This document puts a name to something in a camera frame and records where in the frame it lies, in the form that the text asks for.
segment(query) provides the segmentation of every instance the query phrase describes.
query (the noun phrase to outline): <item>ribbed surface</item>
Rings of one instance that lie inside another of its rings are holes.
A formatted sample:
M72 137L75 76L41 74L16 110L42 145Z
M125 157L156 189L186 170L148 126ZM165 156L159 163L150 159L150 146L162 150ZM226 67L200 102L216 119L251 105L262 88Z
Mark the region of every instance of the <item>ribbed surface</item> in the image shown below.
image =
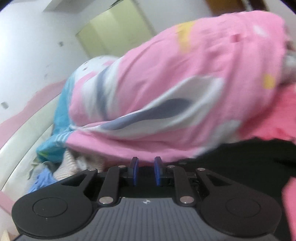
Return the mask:
M20 237L18 241L36 241ZM222 234L198 216L193 208L172 199L123 198L119 205L102 208L83 230L60 241L278 241L272 235L241 239Z

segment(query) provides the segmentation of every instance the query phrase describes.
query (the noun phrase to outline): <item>white wall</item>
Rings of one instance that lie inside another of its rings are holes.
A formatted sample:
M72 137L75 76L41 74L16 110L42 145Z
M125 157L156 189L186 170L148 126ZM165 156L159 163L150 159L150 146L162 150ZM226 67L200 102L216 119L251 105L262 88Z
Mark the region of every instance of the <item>white wall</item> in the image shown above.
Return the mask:
M296 42L296 14L280 0L265 0L268 9L281 16L290 30L294 42Z
M115 0L95 0L81 13L82 28L98 14L106 11ZM136 0L157 33L175 24L212 15L204 0Z
M88 59L75 37L77 15L42 12L41 3L14 3L0 12L0 103L9 105L0 106L0 123Z

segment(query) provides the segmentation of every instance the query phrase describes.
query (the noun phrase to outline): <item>ribbed beige cloth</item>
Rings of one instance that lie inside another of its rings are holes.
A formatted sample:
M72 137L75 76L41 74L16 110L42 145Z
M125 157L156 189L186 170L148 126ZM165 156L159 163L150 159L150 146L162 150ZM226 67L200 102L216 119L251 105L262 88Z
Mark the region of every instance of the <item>ribbed beige cloth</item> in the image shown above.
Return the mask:
M104 171L105 158L98 155L80 154L67 149L63 162L54 172L53 177L60 181L88 168L97 168L98 172Z

